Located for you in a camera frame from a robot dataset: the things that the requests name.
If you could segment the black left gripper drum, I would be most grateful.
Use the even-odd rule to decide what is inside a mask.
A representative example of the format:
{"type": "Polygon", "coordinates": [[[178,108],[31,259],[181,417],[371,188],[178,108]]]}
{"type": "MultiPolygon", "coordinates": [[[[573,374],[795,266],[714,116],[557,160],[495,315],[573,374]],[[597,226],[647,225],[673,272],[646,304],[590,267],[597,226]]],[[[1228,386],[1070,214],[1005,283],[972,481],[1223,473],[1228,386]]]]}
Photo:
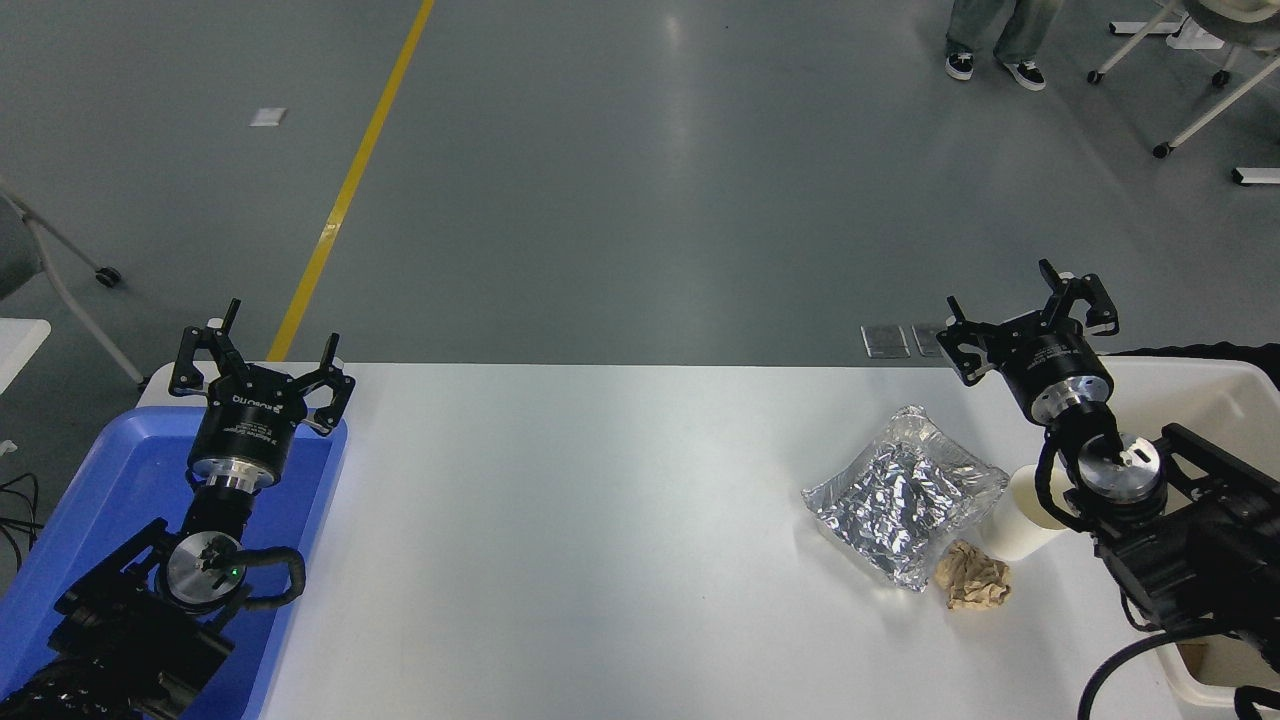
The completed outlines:
{"type": "Polygon", "coordinates": [[[282,473],[298,424],[307,416],[305,397],[315,386],[256,364],[248,375],[223,375],[210,387],[207,410],[188,456],[193,473],[212,473],[218,462],[247,462],[260,471],[282,473]]]}

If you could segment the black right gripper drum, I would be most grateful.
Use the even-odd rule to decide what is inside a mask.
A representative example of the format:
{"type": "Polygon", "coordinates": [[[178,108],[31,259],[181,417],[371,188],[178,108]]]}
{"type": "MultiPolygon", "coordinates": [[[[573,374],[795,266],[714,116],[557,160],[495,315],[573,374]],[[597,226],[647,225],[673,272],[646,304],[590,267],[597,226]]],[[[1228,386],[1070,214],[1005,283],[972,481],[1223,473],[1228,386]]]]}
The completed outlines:
{"type": "Polygon", "coordinates": [[[987,363],[1000,372],[1018,406],[1055,404],[1066,393],[1105,402],[1114,382],[1094,350],[1085,342],[1078,322],[1042,328],[1038,322],[1009,322],[986,342],[987,363]]]}

